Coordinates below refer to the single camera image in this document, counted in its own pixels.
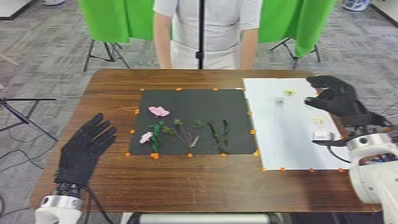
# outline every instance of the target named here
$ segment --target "white shirt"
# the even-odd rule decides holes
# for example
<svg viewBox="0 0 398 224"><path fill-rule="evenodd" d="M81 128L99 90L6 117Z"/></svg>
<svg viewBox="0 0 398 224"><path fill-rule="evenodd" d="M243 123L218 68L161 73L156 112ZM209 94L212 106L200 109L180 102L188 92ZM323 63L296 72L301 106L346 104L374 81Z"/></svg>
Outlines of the white shirt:
<svg viewBox="0 0 398 224"><path fill-rule="evenodd" d="M259 28L262 0L205 0L204 52L236 51L239 31ZM154 0L154 11L173 17L172 39L198 48L198 0Z"/></svg>

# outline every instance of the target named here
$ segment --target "small white object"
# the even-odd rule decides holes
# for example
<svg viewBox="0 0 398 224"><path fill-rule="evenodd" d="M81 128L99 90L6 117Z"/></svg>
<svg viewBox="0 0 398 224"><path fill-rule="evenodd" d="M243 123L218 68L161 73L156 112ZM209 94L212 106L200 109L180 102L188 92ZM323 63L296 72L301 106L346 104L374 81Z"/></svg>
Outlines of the small white object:
<svg viewBox="0 0 398 224"><path fill-rule="evenodd" d="M282 104L282 103L284 103L284 98L282 98L282 97L276 97L276 99L275 99L275 103L276 103L276 104Z"/></svg>
<svg viewBox="0 0 398 224"><path fill-rule="evenodd" d="M333 134L330 131L314 131L312 136L314 141L332 141L333 140Z"/></svg>

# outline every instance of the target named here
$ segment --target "yellow dot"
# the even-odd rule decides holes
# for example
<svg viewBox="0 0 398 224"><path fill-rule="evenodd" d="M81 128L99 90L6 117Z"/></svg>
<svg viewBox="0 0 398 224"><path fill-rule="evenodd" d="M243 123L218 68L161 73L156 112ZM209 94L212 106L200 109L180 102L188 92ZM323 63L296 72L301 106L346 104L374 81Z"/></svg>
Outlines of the yellow dot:
<svg viewBox="0 0 398 224"><path fill-rule="evenodd" d="M294 94L294 91L292 90L284 90L284 95L291 96Z"/></svg>

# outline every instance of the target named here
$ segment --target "gray carpet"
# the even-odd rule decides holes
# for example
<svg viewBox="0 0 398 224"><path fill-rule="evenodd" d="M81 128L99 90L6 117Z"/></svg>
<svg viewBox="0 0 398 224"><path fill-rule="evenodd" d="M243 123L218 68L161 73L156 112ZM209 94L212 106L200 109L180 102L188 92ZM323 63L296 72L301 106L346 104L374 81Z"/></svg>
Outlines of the gray carpet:
<svg viewBox="0 0 398 224"><path fill-rule="evenodd" d="M0 53L19 63L13 66L0 59L0 97L53 97L54 102L44 102L33 114L33 121L58 136L67 123L79 95L99 68L122 68L120 62L106 63L92 60L88 72L81 72L88 48L88 33L76 0L56 7L44 7L37 2L13 21L0 21ZM269 52L273 44L257 47L255 68L289 69L291 61L282 48ZM152 43L131 40L122 45L122 55L133 68L156 68ZM356 87L369 109L381 112L398 101L398 29L376 12L346 12L335 6L324 33L319 40L321 63L314 55L300 62L298 69L342 78ZM29 103L12 103L26 112ZM0 109L0 127L6 122L6 111ZM31 127L12 129L13 139L29 141L38 132ZM0 133L0 155L21 149L33 157L51 147L47 137L28 143L8 138ZM0 160L0 170L24 161L13 153ZM35 160L44 166L44 156ZM5 199L5 212L28 206L28 195L40 176L40 170L29 163L0 172L0 196ZM104 223L93 216L92 223ZM33 223L33 211L26 210L0 219L1 224Z"/></svg>

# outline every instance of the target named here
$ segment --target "orange marker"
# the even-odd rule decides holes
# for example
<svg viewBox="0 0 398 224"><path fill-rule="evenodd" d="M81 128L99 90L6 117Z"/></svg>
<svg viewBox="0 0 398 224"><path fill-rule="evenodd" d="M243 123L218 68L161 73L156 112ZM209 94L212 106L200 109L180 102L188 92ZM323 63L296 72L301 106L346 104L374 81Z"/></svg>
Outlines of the orange marker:
<svg viewBox="0 0 398 224"><path fill-rule="evenodd" d="M259 150L255 150L255 152L252 153L253 156L259 156Z"/></svg>
<svg viewBox="0 0 398 224"><path fill-rule="evenodd" d="M157 153L150 153L152 159L157 159Z"/></svg>

